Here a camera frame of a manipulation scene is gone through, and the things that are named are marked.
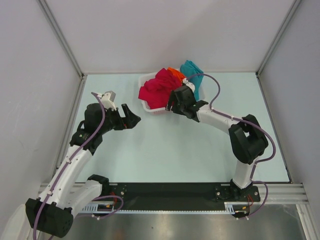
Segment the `magenta red t shirt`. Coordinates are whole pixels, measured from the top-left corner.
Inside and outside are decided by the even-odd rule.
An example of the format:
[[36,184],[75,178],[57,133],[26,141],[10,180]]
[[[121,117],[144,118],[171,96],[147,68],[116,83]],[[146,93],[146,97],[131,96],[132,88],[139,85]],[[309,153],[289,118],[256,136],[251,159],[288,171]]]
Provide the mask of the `magenta red t shirt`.
[[150,109],[166,107],[171,91],[182,86],[179,79],[162,68],[154,78],[146,81],[139,89],[138,98],[146,101]]

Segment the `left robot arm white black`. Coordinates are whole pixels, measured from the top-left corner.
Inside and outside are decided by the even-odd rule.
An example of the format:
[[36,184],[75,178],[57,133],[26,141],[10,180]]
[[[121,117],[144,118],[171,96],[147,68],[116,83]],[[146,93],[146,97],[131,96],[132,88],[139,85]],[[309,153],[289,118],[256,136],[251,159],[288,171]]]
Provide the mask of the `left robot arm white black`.
[[91,175],[79,190],[71,193],[82,169],[102,143],[103,135],[112,130],[133,129],[141,121],[125,103],[121,107],[124,116],[120,116],[118,108],[106,108],[101,103],[86,107],[84,119],[73,134],[60,167],[39,196],[29,198],[25,203],[33,239],[37,239],[38,232],[63,238],[76,216],[91,201],[111,199],[124,202],[112,193],[109,179],[96,174]]

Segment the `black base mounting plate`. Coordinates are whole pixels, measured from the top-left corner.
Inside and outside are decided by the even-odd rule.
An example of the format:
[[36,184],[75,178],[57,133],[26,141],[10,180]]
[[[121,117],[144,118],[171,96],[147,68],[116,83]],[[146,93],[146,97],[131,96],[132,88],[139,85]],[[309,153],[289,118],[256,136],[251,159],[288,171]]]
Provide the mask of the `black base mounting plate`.
[[224,182],[111,183],[107,193],[121,197],[125,210],[222,210],[224,203],[245,205],[261,200],[257,186],[238,191]]

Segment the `orange t shirt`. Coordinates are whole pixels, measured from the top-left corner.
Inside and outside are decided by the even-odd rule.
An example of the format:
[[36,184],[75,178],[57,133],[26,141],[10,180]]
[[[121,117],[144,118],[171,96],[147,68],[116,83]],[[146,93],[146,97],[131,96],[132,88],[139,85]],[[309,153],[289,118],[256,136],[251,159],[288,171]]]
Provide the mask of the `orange t shirt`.
[[168,67],[167,71],[169,71],[174,77],[179,79],[179,81],[181,83],[183,83],[184,79],[186,78],[186,76],[182,72],[180,72],[179,70],[177,70],[175,68]]

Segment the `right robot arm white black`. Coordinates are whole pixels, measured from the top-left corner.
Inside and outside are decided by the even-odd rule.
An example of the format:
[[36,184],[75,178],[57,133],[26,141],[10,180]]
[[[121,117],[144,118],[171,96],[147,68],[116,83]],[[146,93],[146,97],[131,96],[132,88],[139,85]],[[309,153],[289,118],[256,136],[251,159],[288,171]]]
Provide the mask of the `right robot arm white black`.
[[225,113],[218,113],[210,108],[208,102],[197,101],[192,89],[186,85],[170,93],[166,110],[210,125],[229,136],[232,153],[237,159],[230,194],[237,201],[247,197],[248,187],[252,185],[253,170],[269,145],[255,116],[249,114],[236,120]]

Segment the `teal t shirt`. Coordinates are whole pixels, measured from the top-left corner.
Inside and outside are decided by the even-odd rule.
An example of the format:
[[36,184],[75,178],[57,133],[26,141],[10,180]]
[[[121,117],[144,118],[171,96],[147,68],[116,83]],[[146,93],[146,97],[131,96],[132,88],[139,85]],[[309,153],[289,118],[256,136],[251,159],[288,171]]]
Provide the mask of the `teal t shirt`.
[[204,72],[191,60],[186,60],[179,70],[194,85],[194,97],[198,101],[200,99],[199,89],[203,80],[203,76],[200,74]]

